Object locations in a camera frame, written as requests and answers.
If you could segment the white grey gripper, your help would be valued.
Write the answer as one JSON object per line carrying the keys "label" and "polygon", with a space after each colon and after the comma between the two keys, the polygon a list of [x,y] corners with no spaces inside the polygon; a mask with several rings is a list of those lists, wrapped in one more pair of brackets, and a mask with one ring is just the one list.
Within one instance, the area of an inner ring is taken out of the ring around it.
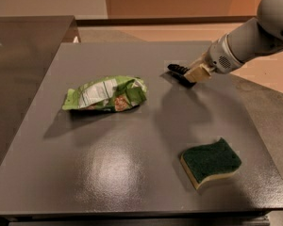
{"label": "white grey gripper", "polygon": [[227,74],[239,69],[243,63],[232,53],[228,44],[228,35],[213,42],[205,52],[204,59],[197,59],[188,66],[184,77],[191,83],[206,81],[213,72]]}

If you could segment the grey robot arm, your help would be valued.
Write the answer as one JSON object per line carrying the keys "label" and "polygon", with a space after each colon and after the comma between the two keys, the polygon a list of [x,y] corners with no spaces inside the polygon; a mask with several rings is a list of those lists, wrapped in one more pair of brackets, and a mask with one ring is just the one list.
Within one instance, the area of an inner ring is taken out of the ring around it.
{"label": "grey robot arm", "polygon": [[283,0],[261,0],[257,16],[213,42],[184,77],[192,83],[236,71],[246,62],[283,51]]}

